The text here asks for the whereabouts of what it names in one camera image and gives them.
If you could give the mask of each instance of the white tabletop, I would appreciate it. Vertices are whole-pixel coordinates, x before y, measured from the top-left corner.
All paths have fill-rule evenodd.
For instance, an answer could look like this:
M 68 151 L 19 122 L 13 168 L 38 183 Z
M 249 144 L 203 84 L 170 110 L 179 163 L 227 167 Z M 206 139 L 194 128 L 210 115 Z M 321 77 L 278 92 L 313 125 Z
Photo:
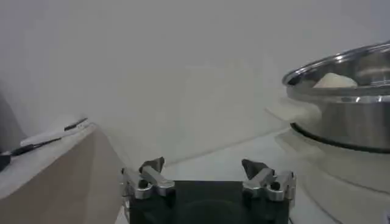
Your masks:
M 10 165 L 0 172 L 0 199 L 25 185 L 91 134 L 95 128 L 95 125 L 90 125 L 74 135 L 13 158 Z
M 289 158 L 275 142 L 278 133 L 259 137 L 198 158 L 165 167 L 163 175 L 172 180 L 245 180 L 241 160 L 244 158 L 266 163 L 278 171 L 296 167 L 297 160 Z M 298 187 L 296 205 L 291 211 L 293 223 L 334 224 L 316 204 Z M 121 210 L 116 224 L 126 224 Z

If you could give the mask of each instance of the stainless steel pot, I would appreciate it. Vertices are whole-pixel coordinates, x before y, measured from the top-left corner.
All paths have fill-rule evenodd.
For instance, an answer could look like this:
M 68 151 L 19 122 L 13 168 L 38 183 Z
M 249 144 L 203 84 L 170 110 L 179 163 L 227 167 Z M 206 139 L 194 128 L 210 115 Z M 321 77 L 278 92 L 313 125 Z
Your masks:
M 333 72 L 354 79 L 356 88 L 312 88 Z M 298 122 L 312 135 L 351 147 L 390 153 L 390 42 L 361 47 L 310 63 L 284 76 L 288 97 L 322 112 Z

